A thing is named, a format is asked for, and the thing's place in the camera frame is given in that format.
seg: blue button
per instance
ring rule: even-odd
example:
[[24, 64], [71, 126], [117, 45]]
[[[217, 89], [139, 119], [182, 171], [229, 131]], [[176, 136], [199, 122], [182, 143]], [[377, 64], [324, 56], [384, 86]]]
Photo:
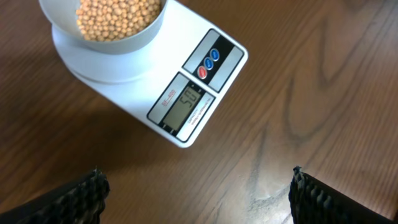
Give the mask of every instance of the blue button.
[[213, 61], [218, 61], [218, 59], [220, 59], [220, 53], [218, 53], [217, 49], [212, 49], [210, 51], [210, 57]]
[[209, 57], [205, 58], [205, 67], [207, 70], [211, 70], [214, 67], [214, 63]]

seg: table surface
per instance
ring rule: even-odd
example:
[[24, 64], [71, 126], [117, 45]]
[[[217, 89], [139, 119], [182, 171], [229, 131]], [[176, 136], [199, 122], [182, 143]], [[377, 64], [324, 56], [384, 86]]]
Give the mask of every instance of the table surface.
[[300, 165], [398, 208], [398, 2], [184, 0], [249, 60], [179, 149], [73, 77], [37, 1], [0, 0], [0, 212], [98, 166], [103, 223], [292, 223]]

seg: button panel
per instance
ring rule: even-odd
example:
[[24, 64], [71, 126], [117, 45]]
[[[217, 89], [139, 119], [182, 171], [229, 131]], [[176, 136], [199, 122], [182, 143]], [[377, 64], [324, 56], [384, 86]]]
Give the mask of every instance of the button panel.
[[[214, 91], [220, 92], [242, 59], [243, 54], [243, 51], [237, 48], [231, 41], [220, 35], [217, 31], [210, 29], [194, 53], [185, 62], [183, 68]], [[200, 55], [203, 55], [202, 60], [201, 62], [197, 62]]]

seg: bowl of soybeans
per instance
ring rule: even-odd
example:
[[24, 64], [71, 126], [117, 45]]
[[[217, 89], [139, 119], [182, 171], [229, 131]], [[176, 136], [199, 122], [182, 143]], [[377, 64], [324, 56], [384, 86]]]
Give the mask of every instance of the bowl of soybeans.
[[39, 0], [58, 30], [92, 50], [126, 54], [159, 32], [172, 0]]

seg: white kitchen scale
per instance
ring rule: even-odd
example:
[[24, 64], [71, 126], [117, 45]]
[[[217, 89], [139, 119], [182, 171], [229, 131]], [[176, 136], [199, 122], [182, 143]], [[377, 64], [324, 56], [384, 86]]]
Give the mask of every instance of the white kitchen scale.
[[128, 54], [89, 49], [52, 27], [68, 69], [179, 147], [196, 140], [248, 59], [229, 35], [170, 1], [156, 37]]

